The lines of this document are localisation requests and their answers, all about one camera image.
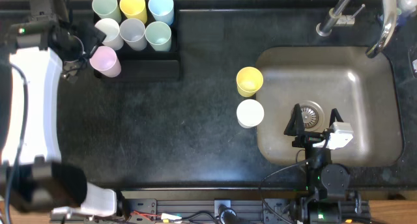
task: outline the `plastic cup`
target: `plastic cup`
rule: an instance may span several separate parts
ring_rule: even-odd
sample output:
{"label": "plastic cup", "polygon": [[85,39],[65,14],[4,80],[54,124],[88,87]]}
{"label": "plastic cup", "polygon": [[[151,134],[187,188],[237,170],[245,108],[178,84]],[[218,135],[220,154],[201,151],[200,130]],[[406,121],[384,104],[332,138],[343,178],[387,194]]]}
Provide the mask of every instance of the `plastic cup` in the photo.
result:
{"label": "plastic cup", "polygon": [[174,22],[174,0],[149,0],[148,7],[156,21],[167,25]]}
{"label": "plastic cup", "polygon": [[95,27],[106,34],[103,45],[113,48],[115,51],[123,47],[123,38],[120,36],[119,24],[111,19],[105,18],[99,20]]}
{"label": "plastic cup", "polygon": [[237,91],[243,97],[253,96],[263,84],[262,73],[254,67],[245,67],[237,73]]}
{"label": "plastic cup", "polygon": [[93,57],[90,58],[90,64],[107,77],[115,77],[122,71],[116,51],[106,46],[97,48]]}
{"label": "plastic cup", "polygon": [[171,49],[171,28],[164,22],[150,23],[146,28],[145,37],[155,51],[169,51]]}
{"label": "plastic cup", "polygon": [[120,35],[136,51],[145,49],[148,44],[145,38],[145,25],[138,19],[127,19],[122,22]]}
{"label": "plastic cup", "polygon": [[237,107],[236,114],[241,127],[252,128],[262,122],[265,113],[258,101],[244,100]]}
{"label": "plastic cup", "polygon": [[111,18],[117,23],[122,21],[117,0],[93,0],[93,10],[102,19]]}
{"label": "plastic cup", "polygon": [[145,0],[120,0],[120,9],[129,19],[139,19],[143,23],[148,20]]}

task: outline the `black tray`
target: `black tray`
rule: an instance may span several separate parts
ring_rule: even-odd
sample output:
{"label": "black tray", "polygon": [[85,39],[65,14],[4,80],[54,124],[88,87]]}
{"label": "black tray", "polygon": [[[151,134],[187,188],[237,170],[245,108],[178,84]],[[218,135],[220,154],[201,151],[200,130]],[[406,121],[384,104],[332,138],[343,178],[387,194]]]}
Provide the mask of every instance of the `black tray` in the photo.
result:
{"label": "black tray", "polygon": [[[177,16],[174,12],[174,22],[171,28],[171,49],[169,51],[155,51],[148,43],[142,51],[133,50],[126,42],[116,51],[117,58],[122,66],[122,71],[117,77],[107,77],[94,70],[94,76],[106,82],[153,82],[153,81],[178,81],[181,77],[180,55],[177,37]],[[148,21],[145,26],[155,21],[147,8]],[[100,17],[94,14],[94,23]]]}

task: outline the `sink basin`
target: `sink basin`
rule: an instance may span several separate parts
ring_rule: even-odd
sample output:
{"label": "sink basin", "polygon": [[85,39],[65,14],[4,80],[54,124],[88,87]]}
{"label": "sink basin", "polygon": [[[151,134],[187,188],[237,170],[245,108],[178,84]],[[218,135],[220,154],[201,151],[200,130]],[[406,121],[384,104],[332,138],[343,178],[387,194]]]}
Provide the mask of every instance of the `sink basin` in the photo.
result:
{"label": "sink basin", "polygon": [[[256,62],[264,76],[256,100],[265,109],[257,127],[258,147],[272,163],[295,162],[300,148],[294,137],[283,134],[295,104],[303,110],[306,130],[329,127],[330,112],[337,108],[351,123],[353,139],[332,151],[333,163],[346,166],[385,166],[395,163],[403,149],[395,96],[394,77],[388,59],[365,56],[359,47],[271,48]],[[298,156],[304,159],[304,152]]]}

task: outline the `blue cup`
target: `blue cup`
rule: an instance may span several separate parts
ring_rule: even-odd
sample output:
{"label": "blue cup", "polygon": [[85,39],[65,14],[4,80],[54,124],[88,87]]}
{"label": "blue cup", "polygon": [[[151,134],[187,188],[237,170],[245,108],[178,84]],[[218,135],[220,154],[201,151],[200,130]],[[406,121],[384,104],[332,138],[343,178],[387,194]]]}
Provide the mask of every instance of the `blue cup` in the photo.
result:
{"label": "blue cup", "polygon": [[174,0],[149,0],[148,7],[156,21],[167,25],[174,22]]}

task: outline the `faucet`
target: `faucet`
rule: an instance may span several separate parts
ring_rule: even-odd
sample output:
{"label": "faucet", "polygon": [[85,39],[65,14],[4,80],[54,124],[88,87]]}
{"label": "faucet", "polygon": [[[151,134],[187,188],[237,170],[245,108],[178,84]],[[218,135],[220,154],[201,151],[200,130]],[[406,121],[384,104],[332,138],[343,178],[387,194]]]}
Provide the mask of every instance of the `faucet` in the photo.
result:
{"label": "faucet", "polygon": [[[342,15],[347,4],[351,0],[339,0],[334,8],[331,8],[323,23],[316,26],[316,31],[320,36],[329,36],[335,26],[352,26],[355,16],[365,7],[362,5],[353,16]],[[397,23],[397,2],[396,0],[382,0],[384,7],[384,24],[382,33],[374,46],[366,50],[366,56],[369,58],[376,57],[389,43]]]}

